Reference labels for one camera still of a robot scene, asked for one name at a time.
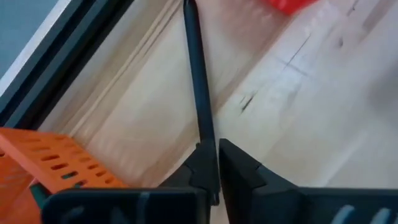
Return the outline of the red plastic bin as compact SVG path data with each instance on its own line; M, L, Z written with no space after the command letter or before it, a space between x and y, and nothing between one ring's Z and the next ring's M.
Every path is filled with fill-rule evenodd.
M262 0L280 12L291 16L319 0Z

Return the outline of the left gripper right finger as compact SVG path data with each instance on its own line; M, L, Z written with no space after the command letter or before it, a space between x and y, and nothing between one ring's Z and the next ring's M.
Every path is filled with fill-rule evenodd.
M298 187L227 139L220 140L220 177L230 224L298 224Z

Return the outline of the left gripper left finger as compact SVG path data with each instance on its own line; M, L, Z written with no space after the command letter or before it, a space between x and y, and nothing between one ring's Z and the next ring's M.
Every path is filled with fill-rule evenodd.
M220 204L220 176L218 155L214 140L197 143L195 150L183 164L165 179L159 187L194 187L206 192L209 204Z

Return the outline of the orange plastic bin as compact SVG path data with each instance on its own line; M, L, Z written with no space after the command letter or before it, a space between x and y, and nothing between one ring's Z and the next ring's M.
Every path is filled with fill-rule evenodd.
M67 135L0 128L0 224L41 224L34 184L53 194L127 186Z

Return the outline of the black pen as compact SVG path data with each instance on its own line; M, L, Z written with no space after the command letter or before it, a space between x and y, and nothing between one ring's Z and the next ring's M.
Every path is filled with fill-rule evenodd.
M200 140L215 143L210 91L196 0L183 0L183 16Z

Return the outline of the green pencil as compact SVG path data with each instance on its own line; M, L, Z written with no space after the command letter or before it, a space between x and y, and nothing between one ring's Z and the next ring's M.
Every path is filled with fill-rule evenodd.
M37 206L42 209L45 201L51 196L52 193L41 183L32 184L29 189Z

